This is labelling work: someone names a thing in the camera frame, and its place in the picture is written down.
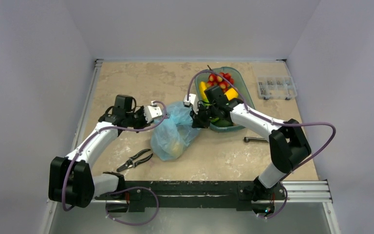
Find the yellow fake mango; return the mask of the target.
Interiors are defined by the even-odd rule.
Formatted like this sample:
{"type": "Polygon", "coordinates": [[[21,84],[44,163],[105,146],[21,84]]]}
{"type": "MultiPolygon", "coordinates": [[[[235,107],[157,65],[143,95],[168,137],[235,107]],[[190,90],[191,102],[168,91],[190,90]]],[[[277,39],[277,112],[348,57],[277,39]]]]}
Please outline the yellow fake mango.
{"type": "Polygon", "coordinates": [[[238,98],[238,96],[239,96],[238,92],[231,87],[224,89],[224,95],[227,97],[228,100],[238,98]]]}

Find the light blue plastic bag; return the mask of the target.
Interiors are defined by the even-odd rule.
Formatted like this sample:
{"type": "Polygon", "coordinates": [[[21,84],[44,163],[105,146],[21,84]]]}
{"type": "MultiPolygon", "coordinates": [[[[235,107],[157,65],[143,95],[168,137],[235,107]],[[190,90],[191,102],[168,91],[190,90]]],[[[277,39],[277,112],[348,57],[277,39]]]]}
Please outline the light blue plastic bag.
{"type": "Polygon", "coordinates": [[[192,128],[190,108],[181,101],[167,106],[166,118],[152,131],[150,146],[162,161],[179,158],[199,135],[200,128],[192,128]]]}

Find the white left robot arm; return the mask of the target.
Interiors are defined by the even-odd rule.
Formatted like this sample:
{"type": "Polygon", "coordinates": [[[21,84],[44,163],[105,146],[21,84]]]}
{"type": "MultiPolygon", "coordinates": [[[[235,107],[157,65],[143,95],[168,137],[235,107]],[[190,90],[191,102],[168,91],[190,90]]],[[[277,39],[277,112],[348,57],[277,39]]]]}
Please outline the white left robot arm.
{"type": "Polygon", "coordinates": [[[138,106],[134,97],[117,95],[114,104],[100,116],[95,128],[84,141],[65,157],[55,157],[50,164],[48,197],[59,202],[63,210],[85,208],[98,196],[108,194],[121,199],[126,192],[123,175],[104,172],[93,176],[92,167],[106,148],[123,131],[144,132],[162,112],[157,101],[138,106]]]}

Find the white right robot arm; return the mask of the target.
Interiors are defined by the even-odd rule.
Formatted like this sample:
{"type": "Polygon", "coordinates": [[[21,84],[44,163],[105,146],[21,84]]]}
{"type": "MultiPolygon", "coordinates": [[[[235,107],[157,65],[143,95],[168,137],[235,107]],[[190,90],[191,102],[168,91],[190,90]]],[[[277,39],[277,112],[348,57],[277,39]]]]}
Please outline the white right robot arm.
{"type": "Polygon", "coordinates": [[[183,103],[191,108],[193,128],[208,128],[213,118],[243,126],[263,137],[270,147],[271,163],[255,179],[254,192],[266,198],[273,187],[312,152],[301,125],[294,119],[284,121],[249,107],[240,98],[228,98],[219,87],[205,90],[208,103],[187,94],[183,103]]]}

